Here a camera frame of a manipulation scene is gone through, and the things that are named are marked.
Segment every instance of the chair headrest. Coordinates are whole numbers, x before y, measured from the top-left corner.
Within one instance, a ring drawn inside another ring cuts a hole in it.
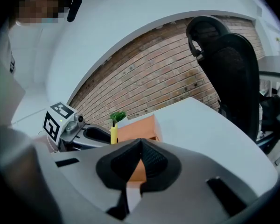
[[[199,56],[208,44],[228,33],[229,28],[221,20],[208,15],[193,18],[186,29],[189,48],[195,57]],[[201,50],[196,49],[193,41],[198,43]]]

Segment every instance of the office chair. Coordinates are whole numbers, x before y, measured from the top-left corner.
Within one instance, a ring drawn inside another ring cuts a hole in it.
[[[213,16],[187,26],[189,48],[220,100],[219,112],[253,141],[259,129],[259,70],[252,45]],[[196,49],[196,42],[201,50]]]

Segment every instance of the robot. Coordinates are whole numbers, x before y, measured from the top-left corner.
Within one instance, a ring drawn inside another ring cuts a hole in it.
[[[77,110],[62,102],[47,109],[43,129],[60,152],[110,145],[110,131],[95,124],[86,124]]]

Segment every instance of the black strip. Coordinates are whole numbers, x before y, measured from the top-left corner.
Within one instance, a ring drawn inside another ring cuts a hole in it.
[[[206,182],[231,217],[247,207],[219,177]]]
[[[61,161],[57,161],[55,162],[55,164],[57,165],[57,167],[63,167],[63,166],[67,166],[73,163],[79,162],[78,159],[76,158],[72,158],[72,159],[66,159],[66,160],[61,160]]]
[[[280,78],[280,73],[278,72],[271,72],[271,71],[259,71],[260,75],[263,76],[270,76],[270,77],[275,77],[275,78]]]
[[[126,216],[130,213],[128,204],[127,204],[127,197],[126,197],[126,190],[122,190],[119,201],[115,207],[110,208],[107,213],[112,217],[115,217],[119,220],[123,220]]]

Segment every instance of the yellow bottle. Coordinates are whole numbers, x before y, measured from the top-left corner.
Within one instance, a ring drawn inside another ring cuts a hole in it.
[[[111,127],[111,144],[117,143],[117,123],[113,122],[113,126]]]

